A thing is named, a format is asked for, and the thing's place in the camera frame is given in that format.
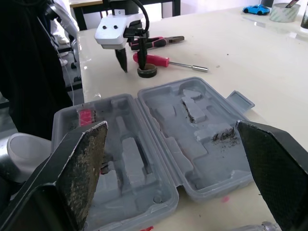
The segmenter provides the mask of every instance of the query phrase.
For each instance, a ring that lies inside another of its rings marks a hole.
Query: red mark
[[[150,231],[150,230],[152,230],[152,229],[154,229],[154,227],[153,227],[153,226],[150,226],[150,227],[148,227],[148,228],[146,228],[146,229],[144,229],[144,230],[140,230],[140,231]]]
[[[228,202],[230,200],[230,197],[229,196],[225,196],[225,197],[223,197],[222,199],[221,199],[221,202],[222,203],[226,203],[226,202]]]
[[[86,126],[93,122],[93,113],[90,109],[83,109],[79,111],[79,124],[80,126]]]

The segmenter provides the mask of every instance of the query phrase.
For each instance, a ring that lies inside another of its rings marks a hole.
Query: tape roll
[[[146,64],[144,70],[138,67],[137,72],[141,78],[152,78],[157,74],[157,67],[153,64]]]
[[[294,22],[299,12],[300,5],[295,4],[291,8],[286,8],[288,3],[277,3],[273,5],[269,18],[271,21],[278,23]]]

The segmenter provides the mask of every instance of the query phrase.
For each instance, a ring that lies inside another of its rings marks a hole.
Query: blue toy car
[[[270,10],[266,6],[263,6],[262,4],[260,4],[260,5],[255,5],[255,6],[244,7],[243,12],[244,13],[254,13],[257,15],[266,15],[270,12]]]

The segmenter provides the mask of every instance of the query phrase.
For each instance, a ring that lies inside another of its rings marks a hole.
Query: gray plastic tool case
[[[253,103],[238,92],[227,99],[192,77],[65,108],[54,116],[53,150],[78,125],[77,109],[106,120],[107,173],[100,175],[86,231],[147,228],[177,207],[177,186],[195,201],[228,194],[252,176],[236,120]]]

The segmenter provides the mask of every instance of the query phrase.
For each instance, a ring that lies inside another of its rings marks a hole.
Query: black cable
[[[140,7],[140,9],[142,10],[142,13],[144,14],[144,17],[145,17],[145,29],[144,29],[144,34],[146,32],[148,32],[149,30],[149,27],[150,27],[150,20],[149,20],[149,16],[148,16],[148,13],[147,11],[145,10],[144,6],[142,5],[141,2],[139,2],[138,0],[131,0],[133,1],[137,6]]]

